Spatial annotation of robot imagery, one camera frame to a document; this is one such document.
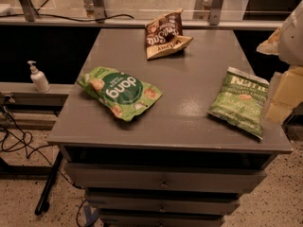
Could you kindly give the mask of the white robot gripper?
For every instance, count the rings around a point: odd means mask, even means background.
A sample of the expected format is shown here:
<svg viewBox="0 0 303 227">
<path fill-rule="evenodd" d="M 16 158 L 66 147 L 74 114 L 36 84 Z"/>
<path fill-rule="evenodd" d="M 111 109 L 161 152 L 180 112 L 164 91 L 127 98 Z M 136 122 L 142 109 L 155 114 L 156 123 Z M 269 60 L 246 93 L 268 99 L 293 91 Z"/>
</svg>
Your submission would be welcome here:
<svg viewBox="0 0 303 227">
<path fill-rule="evenodd" d="M 257 47 L 265 55 L 277 55 L 291 66 L 275 72 L 270 80 L 264 119 L 282 124 L 303 102 L 303 1 L 271 36 Z"/>
</svg>

